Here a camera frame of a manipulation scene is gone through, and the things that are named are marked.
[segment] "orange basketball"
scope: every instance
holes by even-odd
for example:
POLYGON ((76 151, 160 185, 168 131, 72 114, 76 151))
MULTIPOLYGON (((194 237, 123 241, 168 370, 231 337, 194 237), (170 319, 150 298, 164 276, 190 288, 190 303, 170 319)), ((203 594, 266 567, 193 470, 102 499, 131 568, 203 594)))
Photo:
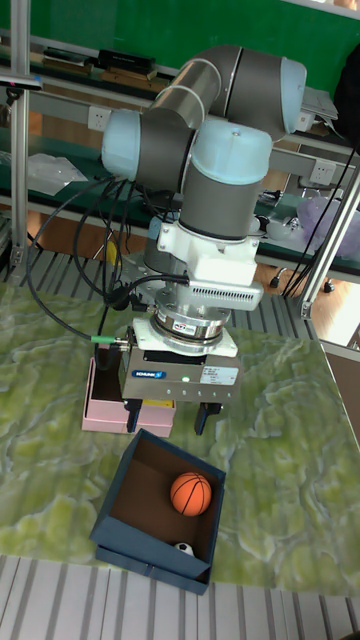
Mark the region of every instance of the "orange basketball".
POLYGON ((176 511, 184 516, 199 516, 211 501, 211 487, 200 473, 182 473, 173 482, 170 498, 176 511))

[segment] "green cable connector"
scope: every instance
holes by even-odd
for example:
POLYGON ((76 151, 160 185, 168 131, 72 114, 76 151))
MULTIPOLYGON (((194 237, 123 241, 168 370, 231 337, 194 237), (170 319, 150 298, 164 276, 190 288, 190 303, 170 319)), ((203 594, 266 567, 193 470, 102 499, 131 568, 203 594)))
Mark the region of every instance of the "green cable connector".
POLYGON ((98 344, 113 344, 116 342, 115 336, 91 336, 91 342, 98 344))

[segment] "small ball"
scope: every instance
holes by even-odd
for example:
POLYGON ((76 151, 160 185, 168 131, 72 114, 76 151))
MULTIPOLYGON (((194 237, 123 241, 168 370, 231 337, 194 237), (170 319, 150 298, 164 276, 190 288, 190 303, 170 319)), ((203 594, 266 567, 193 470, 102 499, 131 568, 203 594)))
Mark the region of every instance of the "small ball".
POLYGON ((170 498, 173 507, 184 516, 199 516, 211 502, 211 487, 200 473, 182 473, 173 482, 170 498))
POLYGON ((188 556, 193 556, 194 552, 192 550, 192 547, 190 547, 189 544, 187 544, 187 542, 178 542, 175 545, 175 549, 179 549, 179 551, 183 551, 184 553, 186 553, 188 556))

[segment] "pink box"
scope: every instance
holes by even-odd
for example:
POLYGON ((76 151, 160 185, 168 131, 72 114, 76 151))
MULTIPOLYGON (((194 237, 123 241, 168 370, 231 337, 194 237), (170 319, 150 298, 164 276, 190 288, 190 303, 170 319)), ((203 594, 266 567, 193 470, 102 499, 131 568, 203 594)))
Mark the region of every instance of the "pink box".
MULTIPOLYGON (((120 357, 108 371, 96 370, 94 358, 90 360, 82 422, 84 431, 128 433, 129 413, 121 400, 118 380, 120 357)), ((168 438, 175 411, 175 402, 171 407, 143 404, 134 433, 142 428, 161 438, 168 438)))

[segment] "black device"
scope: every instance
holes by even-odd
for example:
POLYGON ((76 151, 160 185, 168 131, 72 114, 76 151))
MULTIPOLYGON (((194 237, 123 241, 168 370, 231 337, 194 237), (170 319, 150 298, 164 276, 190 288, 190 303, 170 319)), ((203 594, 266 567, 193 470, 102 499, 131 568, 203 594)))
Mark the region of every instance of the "black device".
POLYGON ((148 56, 137 56, 125 51, 114 51, 112 49, 100 49, 96 66, 102 69, 117 67, 146 75, 152 71, 154 64, 155 58, 149 58, 148 56))

